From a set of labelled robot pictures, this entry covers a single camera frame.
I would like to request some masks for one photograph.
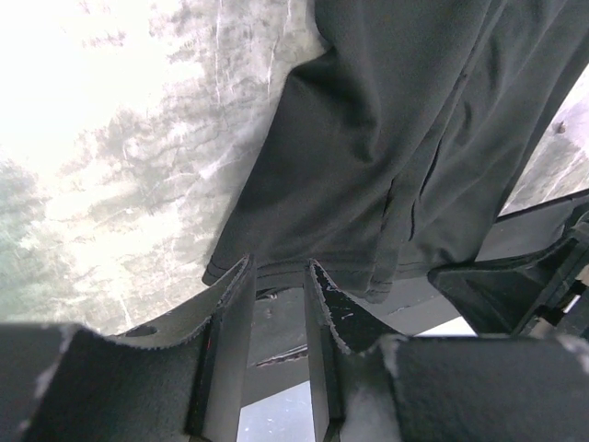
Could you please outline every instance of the black fabric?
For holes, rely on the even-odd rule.
[[[584,0],[317,0],[332,48],[289,75],[203,281],[241,256],[258,289],[307,258],[380,299],[468,262],[589,61]]]

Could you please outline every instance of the gray surface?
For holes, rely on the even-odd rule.
[[[237,442],[274,440],[315,442],[309,382],[241,409]]]
[[[0,5],[0,320],[121,332],[200,277],[286,74],[324,51],[308,0]],[[589,184],[587,74],[506,207]]]

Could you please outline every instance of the black pants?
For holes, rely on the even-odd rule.
[[[332,48],[286,81],[203,280],[307,258],[373,300],[473,260],[589,61],[586,0],[317,0]]]

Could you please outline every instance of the black plastic part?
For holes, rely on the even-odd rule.
[[[575,294],[580,298],[557,325],[557,331],[573,336],[589,337],[589,287],[581,281],[575,283]]]
[[[316,441],[399,440],[375,346],[395,331],[340,291],[317,262],[306,272],[305,314]]]
[[[545,250],[443,267],[431,271],[429,280],[475,332],[528,334],[537,314],[557,307],[589,264],[588,223],[589,212]]]
[[[549,442],[589,434],[588,343],[406,338],[355,304],[316,262],[305,289],[317,442]]]
[[[2,325],[0,439],[234,441],[253,271],[245,259],[198,296],[120,336],[76,324]]]
[[[380,348],[403,441],[587,440],[589,345],[578,338],[385,337]]]

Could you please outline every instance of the black plastic bracket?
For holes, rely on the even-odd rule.
[[[584,212],[545,250],[446,266],[431,271],[428,277],[475,332],[516,335],[529,334],[544,316],[552,320],[558,317],[558,312],[578,295],[577,277],[587,265],[589,212]]]
[[[246,258],[120,336],[77,324],[0,325],[0,439],[234,441],[254,273]]]

